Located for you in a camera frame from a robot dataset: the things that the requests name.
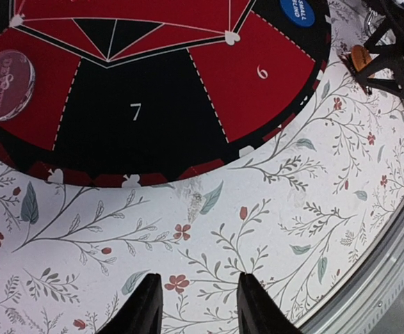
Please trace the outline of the blue small blind button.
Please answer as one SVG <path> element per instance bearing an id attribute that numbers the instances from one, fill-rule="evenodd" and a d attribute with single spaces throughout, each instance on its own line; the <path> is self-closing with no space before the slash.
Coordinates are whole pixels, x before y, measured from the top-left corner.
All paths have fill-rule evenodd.
<path id="1" fill-rule="evenodd" d="M 316 21 L 313 8 L 305 0 L 280 0 L 283 13 L 297 26 L 308 28 Z"/>

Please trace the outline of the orange big blind button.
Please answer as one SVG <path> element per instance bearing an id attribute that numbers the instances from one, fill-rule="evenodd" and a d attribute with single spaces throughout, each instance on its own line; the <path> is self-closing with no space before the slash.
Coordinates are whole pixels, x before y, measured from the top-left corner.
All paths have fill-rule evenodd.
<path id="1" fill-rule="evenodd" d="M 373 61 L 368 49 L 362 45 L 354 45 L 351 48 L 348 60 L 354 77 Z"/>

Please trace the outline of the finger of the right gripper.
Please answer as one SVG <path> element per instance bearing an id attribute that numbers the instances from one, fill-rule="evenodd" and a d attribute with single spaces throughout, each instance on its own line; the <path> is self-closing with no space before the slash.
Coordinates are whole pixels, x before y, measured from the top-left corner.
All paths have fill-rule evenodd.
<path id="1" fill-rule="evenodd" d="M 364 47 L 374 50 L 388 30 L 392 30 L 397 41 L 404 43 L 404 1 L 364 1 L 364 3 L 370 10 L 384 17 L 379 27 L 364 43 Z"/>
<path id="2" fill-rule="evenodd" d="M 388 30 L 368 51 L 373 61 L 356 74 L 356 82 L 365 91 L 375 88 L 404 100 L 404 43 Z"/>

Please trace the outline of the clear red dealer button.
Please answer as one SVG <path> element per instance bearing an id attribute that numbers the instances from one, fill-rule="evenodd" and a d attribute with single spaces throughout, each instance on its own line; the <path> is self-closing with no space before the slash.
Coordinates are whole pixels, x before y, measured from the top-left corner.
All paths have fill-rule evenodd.
<path id="1" fill-rule="evenodd" d="M 0 51 L 0 122 L 16 117 L 30 102 L 35 68 L 25 54 L 14 49 Z"/>

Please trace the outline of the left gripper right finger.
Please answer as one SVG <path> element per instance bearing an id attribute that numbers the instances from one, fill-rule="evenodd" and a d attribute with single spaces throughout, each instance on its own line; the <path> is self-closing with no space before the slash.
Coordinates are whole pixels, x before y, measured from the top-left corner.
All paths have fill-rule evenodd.
<path id="1" fill-rule="evenodd" d="M 239 333 L 301 334 L 251 273 L 240 273 L 236 292 Z"/>

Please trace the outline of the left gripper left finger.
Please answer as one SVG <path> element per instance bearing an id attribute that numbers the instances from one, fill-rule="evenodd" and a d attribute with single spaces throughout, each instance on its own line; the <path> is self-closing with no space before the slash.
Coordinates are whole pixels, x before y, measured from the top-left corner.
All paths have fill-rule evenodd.
<path id="1" fill-rule="evenodd" d="M 163 316 L 163 290 L 158 273 L 147 274 L 116 315 L 99 334 L 159 334 Z"/>

